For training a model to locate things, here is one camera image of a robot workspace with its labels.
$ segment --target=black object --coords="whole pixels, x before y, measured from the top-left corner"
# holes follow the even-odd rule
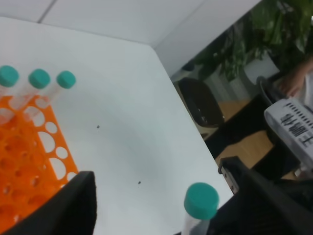
[[[204,82],[183,78],[178,86],[191,116],[199,126],[218,127],[224,123],[219,104]]]
[[[3,235],[92,235],[97,218],[94,173],[82,171]]]
[[[211,219],[207,235],[313,234],[312,180],[273,183],[238,157],[221,159],[222,169],[239,190]]]

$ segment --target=green leaves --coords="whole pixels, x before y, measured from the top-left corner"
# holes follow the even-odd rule
[[[312,15],[313,0],[262,0],[194,58],[203,65],[200,79],[221,65],[230,81],[249,61],[262,59],[265,51],[281,70],[295,67],[305,57],[299,48],[313,53]]]

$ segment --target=white flower pot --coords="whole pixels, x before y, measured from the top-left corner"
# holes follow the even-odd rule
[[[256,85],[256,79],[259,76],[269,78],[279,72],[279,69],[275,66],[270,56],[265,53],[262,60],[253,60],[247,64],[244,68],[246,76],[250,82]]]

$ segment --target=test tube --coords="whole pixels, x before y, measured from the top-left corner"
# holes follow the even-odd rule
[[[11,66],[4,65],[0,68],[0,99],[13,87],[19,79],[19,73]],[[0,125],[7,122],[7,117],[14,113],[6,108],[0,108]]]
[[[192,184],[185,196],[185,221],[181,235],[206,235],[210,220],[216,214],[219,195],[206,183]]]
[[[0,99],[13,87],[19,79],[19,73],[11,66],[0,68]]]
[[[23,108],[41,89],[50,82],[49,74],[37,69],[28,76],[28,82],[9,100],[9,106],[14,110]],[[3,118],[4,122],[9,122],[14,117],[14,113],[7,113]]]
[[[60,93],[70,89],[76,83],[75,76],[69,71],[61,72],[56,79],[56,83],[51,85],[49,89],[40,98],[36,99],[36,105],[39,108],[45,109],[53,100],[55,100]],[[26,121],[31,121],[37,114],[39,110],[29,109],[24,113]]]

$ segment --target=black cloth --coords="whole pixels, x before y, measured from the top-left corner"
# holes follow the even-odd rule
[[[225,122],[206,141],[213,158],[217,158],[231,144],[240,142],[258,131],[268,130],[264,119],[267,108],[260,95],[257,95],[242,110]],[[280,179],[291,170],[297,168],[299,160],[286,146],[277,140],[274,147],[253,167],[269,180]]]

